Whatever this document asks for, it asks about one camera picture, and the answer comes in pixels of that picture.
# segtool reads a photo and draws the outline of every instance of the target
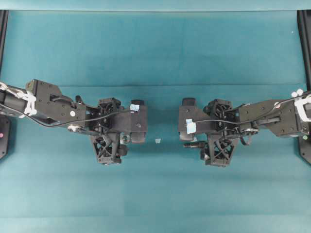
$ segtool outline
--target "black cable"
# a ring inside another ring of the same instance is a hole
[[[209,121],[218,121],[218,122],[223,122],[223,123],[228,123],[228,124],[236,124],[236,125],[241,125],[241,124],[246,124],[246,123],[250,123],[250,122],[253,122],[253,121],[256,121],[256,120],[259,120],[269,114],[271,114],[278,105],[282,105],[284,103],[287,103],[287,102],[290,102],[290,101],[293,101],[295,100],[296,98],[301,98],[303,96],[306,96],[306,95],[309,95],[310,93],[305,93],[301,96],[298,96],[298,97],[293,97],[293,98],[290,98],[290,99],[287,99],[287,100],[283,100],[279,103],[277,103],[275,106],[273,106],[273,108],[271,108],[268,112],[260,115],[259,117],[253,119],[253,120],[245,120],[245,121],[237,121],[237,122],[234,122],[234,121],[228,121],[228,120],[217,120],[217,119],[208,119],[208,120],[198,120],[198,121],[194,121],[194,123],[201,123],[201,122],[209,122]]]
[[[32,116],[29,116],[29,115],[26,115],[24,114],[23,112],[17,110],[17,109],[14,109],[14,108],[11,108],[11,107],[8,107],[8,106],[5,106],[4,104],[0,103],[0,106],[3,107],[3,108],[7,108],[11,111],[14,111],[14,112],[17,112],[21,115],[24,115],[26,116],[28,119],[34,121],[35,123],[41,125],[41,126],[44,126],[44,127],[47,127],[47,128],[55,128],[55,127],[60,127],[60,126],[63,126],[63,125],[67,125],[67,124],[72,124],[72,123],[79,123],[79,122],[89,122],[89,121],[95,121],[95,120],[101,120],[101,119],[104,119],[104,118],[107,118],[107,117],[110,117],[110,116],[113,116],[113,115],[116,115],[116,114],[119,114],[119,113],[127,113],[127,112],[132,112],[131,110],[127,110],[127,111],[120,111],[120,112],[113,112],[113,113],[109,113],[105,116],[100,116],[100,117],[97,117],[97,118],[93,118],[93,119],[86,119],[86,120],[72,120],[72,121],[67,121],[67,122],[64,122],[64,123],[60,123],[60,124],[56,124],[56,125],[47,125],[47,124],[44,124],[42,122],[40,122],[39,120],[35,119],[34,117]]]

